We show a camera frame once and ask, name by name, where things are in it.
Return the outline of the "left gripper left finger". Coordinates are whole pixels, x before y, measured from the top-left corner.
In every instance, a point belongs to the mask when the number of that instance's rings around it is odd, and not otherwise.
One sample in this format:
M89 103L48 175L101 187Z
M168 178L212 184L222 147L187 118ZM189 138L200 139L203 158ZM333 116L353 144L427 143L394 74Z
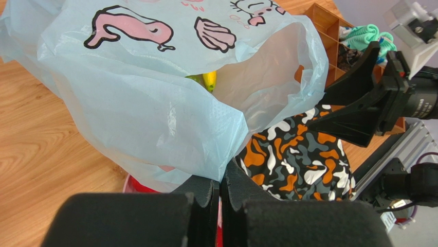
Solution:
M171 193L79 193L42 246L215 246L219 183L191 176Z

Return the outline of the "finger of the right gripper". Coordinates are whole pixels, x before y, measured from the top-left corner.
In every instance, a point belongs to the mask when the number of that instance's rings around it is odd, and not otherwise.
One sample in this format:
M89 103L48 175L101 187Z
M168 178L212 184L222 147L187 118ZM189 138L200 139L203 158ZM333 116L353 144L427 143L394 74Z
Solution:
M379 52L379 43L372 41L353 68L325 89L323 104L347 106L371 91Z
M367 147L378 129L385 93L367 93L346 107L311 121L308 129Z

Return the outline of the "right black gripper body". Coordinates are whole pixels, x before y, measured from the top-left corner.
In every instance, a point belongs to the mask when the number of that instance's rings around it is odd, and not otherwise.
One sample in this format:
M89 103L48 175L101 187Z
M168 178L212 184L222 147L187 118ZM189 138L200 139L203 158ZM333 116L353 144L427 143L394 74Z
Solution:
M401 51L387 53L387 65L378 89L382 98L377 103L380 110L376 135L391 132L396 122L403 116L412 86L408 82L410 68Z

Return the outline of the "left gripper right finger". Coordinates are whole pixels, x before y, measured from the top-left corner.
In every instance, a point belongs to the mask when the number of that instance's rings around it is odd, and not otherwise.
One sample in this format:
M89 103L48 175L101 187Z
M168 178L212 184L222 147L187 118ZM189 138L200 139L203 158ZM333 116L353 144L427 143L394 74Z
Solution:
M373 208L350 201L282 201L230 161L221 181L224 246L391 246Z

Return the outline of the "red apple front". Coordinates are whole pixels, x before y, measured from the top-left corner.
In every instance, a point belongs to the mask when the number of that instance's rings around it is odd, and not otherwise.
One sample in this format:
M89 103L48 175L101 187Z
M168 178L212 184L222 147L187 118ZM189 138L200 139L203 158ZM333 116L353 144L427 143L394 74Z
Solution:
M217 230L216 230L216 247L223 247L223 217L222 217L222 200L219 197L218 215L217 215Z

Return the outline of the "light blue plastic bag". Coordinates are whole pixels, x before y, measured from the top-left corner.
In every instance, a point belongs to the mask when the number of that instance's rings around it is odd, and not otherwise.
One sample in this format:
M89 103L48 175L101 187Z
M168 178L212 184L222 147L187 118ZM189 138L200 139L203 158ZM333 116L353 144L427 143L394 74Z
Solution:
M253 134L322 99L329 68L310 18L274 1L7 1L1 57L160 192L192 175L220 181ZM212 71L212 93L186 78Z

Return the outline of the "yellow banana bunch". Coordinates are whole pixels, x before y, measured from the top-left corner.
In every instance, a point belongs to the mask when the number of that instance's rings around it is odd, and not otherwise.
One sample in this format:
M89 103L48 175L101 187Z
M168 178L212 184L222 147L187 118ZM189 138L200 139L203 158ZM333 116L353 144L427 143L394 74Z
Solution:
M203 73L202 78L203 78L203 82L204 82L204 87L206 88L206 90L208 92L212 93L216 87L217 71Z

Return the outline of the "green grape bunch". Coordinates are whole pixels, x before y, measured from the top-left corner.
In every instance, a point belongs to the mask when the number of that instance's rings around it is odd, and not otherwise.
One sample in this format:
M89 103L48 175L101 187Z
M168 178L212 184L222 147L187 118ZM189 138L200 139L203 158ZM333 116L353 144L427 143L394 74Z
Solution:
M197 82L198 84L204 86L204 81L203 81L202 75L189 75L189 76L186 76L186 78L191 79L191 80Z

